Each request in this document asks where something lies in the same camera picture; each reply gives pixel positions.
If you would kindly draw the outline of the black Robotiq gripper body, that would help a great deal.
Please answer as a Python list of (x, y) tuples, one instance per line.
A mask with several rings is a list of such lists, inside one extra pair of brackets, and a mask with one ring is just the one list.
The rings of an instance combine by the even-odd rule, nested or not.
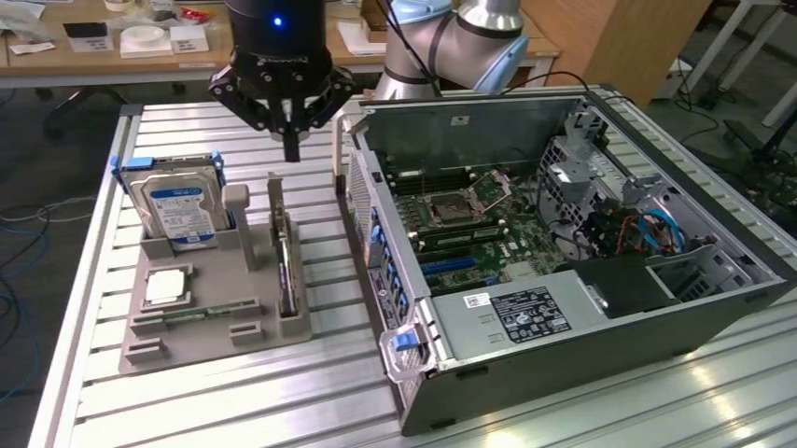
[(270, 101), (329, 102), (335, 68), (326, 46), (325, 1), (229, 1), (230, 65), (222, 70), (222, 100), (247, 93)]

